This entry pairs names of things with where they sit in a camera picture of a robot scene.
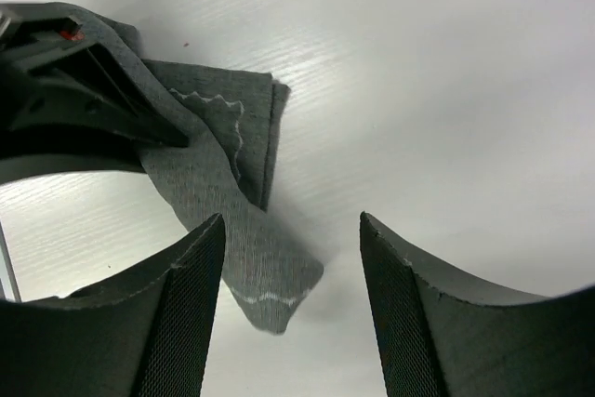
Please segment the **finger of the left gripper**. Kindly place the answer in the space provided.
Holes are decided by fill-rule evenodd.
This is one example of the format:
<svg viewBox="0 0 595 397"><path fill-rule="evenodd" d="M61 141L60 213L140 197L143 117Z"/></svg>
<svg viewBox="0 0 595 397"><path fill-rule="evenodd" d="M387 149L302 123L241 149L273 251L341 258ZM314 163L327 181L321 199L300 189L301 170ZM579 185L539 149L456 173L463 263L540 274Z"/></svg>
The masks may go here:
<svg viewBox="0 0 595 397"><path fill-rule="evenodd" d="M187 137L150 104L72 14L1 6L1 128L67 126L184 147Z"/></svg>
<svg viewBox="0 0 595 397"><path fill-rule="evenodd" d="M1 182L91 171L144 173L131 140L93 129L1 132Z"/></svg>

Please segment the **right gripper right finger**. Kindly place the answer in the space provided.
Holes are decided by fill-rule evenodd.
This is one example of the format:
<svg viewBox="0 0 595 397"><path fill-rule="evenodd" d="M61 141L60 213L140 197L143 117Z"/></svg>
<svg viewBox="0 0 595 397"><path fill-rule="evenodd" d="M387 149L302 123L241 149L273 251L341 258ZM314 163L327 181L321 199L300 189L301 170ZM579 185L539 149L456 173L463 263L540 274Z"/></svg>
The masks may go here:
<svg viewBox="0 0 595 397"><path fill-rule="evenodd" d="M486 281L369 213L360 252L390 396L590 396L594 290L555 298Z"/></svg>

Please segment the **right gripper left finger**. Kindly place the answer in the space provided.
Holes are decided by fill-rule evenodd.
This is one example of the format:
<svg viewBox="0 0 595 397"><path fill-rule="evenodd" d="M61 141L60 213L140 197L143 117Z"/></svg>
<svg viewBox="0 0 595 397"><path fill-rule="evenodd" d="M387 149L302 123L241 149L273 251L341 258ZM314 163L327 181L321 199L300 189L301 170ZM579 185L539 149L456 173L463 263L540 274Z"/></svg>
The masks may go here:
<svg viewBox="0 0 595 397"><path fill-rule="evenodd" d="M5 396L197 396L225 253L215 215L66 298L1 303Z"/></svg>

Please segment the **grey cloth napkin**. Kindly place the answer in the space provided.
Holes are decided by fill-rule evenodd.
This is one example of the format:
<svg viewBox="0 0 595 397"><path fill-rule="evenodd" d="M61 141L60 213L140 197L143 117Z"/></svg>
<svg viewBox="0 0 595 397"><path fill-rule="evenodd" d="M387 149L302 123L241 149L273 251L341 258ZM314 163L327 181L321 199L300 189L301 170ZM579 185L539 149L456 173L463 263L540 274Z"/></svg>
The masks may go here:
<svg viewBox="0 0 595 397"><path fill-rule="evenodd" d="M139 145L153 185L187 229L224 218L223 280L251 325L282 334L324 272L267 210L288 87L267 73L145 59L134 27L89 10L81 21L189 138L184 148Z"/></svg>

